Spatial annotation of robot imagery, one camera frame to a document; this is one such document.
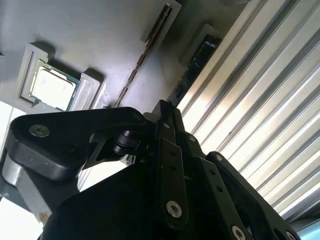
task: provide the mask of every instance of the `aluminum profile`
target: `aluminum profile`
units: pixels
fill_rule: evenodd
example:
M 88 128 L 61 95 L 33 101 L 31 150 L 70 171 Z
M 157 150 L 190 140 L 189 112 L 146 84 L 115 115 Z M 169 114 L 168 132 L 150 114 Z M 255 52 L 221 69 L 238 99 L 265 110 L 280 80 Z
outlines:
M 247 4 L 178 108 L 284 218 L 319 202 L 320 1 Z

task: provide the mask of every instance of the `corrugated metal panel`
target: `corrugated metal panel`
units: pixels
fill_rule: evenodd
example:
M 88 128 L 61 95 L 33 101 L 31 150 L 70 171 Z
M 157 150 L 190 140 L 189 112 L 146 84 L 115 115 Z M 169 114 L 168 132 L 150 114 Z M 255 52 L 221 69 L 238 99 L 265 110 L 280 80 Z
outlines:
M 320 200 L 319 43 L 319 0 L 253 0 L 178 106 L 285 219 Z

